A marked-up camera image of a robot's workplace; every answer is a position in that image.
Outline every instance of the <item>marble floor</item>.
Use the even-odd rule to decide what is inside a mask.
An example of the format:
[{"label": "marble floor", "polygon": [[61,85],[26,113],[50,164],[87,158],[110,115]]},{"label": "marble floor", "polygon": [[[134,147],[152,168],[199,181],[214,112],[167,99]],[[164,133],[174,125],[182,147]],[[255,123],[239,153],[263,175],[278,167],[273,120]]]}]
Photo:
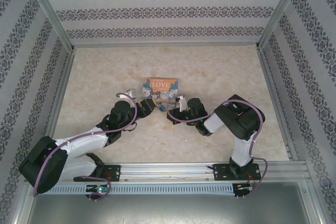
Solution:
[{"label": "marble floor", "polygon": [[[93,128],[110,113],[115,94],[136,88],[141,101],[146,77],[178,78],[179,93],[198,97],[211,112],[238,94],[266,116],[253,155],[288,160],[254,46],[117,47],[77,50],[54,138]],[[234,136],[220,128],[210,137],[185,124],[173,125],[158,109],[138,120],[114,144],[95,150],[104,162],[163,163],[228,161]]]}]

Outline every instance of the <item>patterned wall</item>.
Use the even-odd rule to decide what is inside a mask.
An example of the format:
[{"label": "patterned wall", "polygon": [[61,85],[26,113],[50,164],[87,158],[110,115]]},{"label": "patterned wall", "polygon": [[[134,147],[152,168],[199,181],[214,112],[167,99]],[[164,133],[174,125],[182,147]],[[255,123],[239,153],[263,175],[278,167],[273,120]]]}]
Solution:
[{"label": "patterned wall", "polygon": [[72,43],[257,42],[279,0],[50,0]]},{"label": "patterned wall", "polygon": [[18,172],[44,135],[68,53],[37,0],[0,0],[0,224],[22,185]]},{"label": "patterned wall", "polygon": [[264,49],[296,151],[336,223],[336,0],[291,0]]}]

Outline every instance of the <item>picture book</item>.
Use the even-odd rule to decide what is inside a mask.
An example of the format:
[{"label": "picture book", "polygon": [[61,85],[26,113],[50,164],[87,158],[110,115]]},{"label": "picture book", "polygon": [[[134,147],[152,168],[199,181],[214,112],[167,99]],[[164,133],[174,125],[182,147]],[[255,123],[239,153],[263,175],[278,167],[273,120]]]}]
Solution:
[{"label": "picture book", "polygon": [[146,78],[142,86],[142,97],[152,98],[157,103],[165,103],[177,96],[177,79]]}]

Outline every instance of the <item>book cover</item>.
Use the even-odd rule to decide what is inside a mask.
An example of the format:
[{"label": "book cover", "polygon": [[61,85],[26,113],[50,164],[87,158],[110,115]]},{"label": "book cover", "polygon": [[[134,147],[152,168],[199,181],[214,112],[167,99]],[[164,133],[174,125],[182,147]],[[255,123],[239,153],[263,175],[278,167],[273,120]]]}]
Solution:
[{"label": "book cover", "polygon": [[146,78],[142,86],[142,97],[152,98],[158,103],[168,102],[169,98],[177,96],[178,80],[166,78]]}]

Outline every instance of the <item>book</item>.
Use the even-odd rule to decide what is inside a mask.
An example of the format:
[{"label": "book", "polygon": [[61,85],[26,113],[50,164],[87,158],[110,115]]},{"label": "book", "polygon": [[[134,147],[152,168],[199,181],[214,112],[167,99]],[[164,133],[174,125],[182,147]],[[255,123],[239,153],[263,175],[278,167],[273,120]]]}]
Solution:
[{"label": "book", "polygon": [[178,80],[168,78],[146,78],[142,86],[142,97],[152,98],[157,103],[167,103],[177,96]]}]

